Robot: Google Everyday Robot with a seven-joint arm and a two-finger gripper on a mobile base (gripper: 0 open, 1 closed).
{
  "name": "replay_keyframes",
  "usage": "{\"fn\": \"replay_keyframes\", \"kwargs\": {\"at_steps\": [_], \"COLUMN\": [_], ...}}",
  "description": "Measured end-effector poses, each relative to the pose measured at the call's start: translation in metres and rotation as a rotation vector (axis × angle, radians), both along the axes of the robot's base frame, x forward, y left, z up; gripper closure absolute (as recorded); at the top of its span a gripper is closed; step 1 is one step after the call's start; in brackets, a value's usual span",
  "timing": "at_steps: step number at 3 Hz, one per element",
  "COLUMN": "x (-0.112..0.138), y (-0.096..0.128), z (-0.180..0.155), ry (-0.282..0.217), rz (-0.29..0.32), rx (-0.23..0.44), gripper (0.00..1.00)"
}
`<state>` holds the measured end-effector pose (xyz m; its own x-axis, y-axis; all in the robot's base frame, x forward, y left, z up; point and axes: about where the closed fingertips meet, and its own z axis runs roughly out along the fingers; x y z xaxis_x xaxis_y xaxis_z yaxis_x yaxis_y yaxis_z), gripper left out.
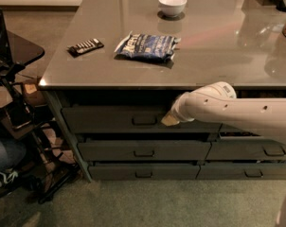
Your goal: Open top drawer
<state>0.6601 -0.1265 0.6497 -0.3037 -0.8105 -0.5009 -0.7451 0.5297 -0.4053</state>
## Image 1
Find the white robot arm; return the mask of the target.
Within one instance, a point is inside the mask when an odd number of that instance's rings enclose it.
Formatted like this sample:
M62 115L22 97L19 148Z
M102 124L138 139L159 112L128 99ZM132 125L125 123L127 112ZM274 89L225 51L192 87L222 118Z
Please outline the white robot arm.
M173 126L193 120L224 123L286 145L286 98L237 98L223 81L181 94L161 122Z

